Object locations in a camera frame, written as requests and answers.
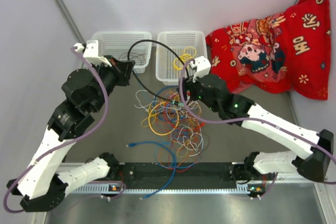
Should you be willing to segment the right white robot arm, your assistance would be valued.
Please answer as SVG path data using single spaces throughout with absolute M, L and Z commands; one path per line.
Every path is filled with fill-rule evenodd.
M 325 176 L 333 156 L 333 133 L 316 132 L 292 124 L 265 110 L 255 101 L 230 93 L 224 80 L 213 74 L 181 78 L 179 93 L 201 101 L 219 116 L 218 121 L 202 119 L 209 124 L 236 124 L 257 132 L 287 148 L 286 152 L 252 152 L 244 160 L 243 170 L 252 180 L 269 173 L 296 173 L 317 183 L 327 183 Z

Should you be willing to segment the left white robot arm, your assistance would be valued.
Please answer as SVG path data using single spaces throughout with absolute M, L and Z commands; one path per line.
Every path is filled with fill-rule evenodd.
M 134 64 L 133 60 L 118 61 L 112 57 L 107 64 L 77 69 L 68 76 L 61 87 L 66 99 L 49 119 L 43 140 L 29 164 L 30 170 L 7 183 L 12 195 L 22 196 L 20 206 L 24 212 L 51 211 L 77 188 L 119 176 L 120 163 L 110 153 L 102 153 L 67 172 L 59 173 L 57 169 L 74 146 L 74 139 L 88 135 L 87 128 L 94 122 L 93 113 L 108 106 L 113 89 L 129 85 Z

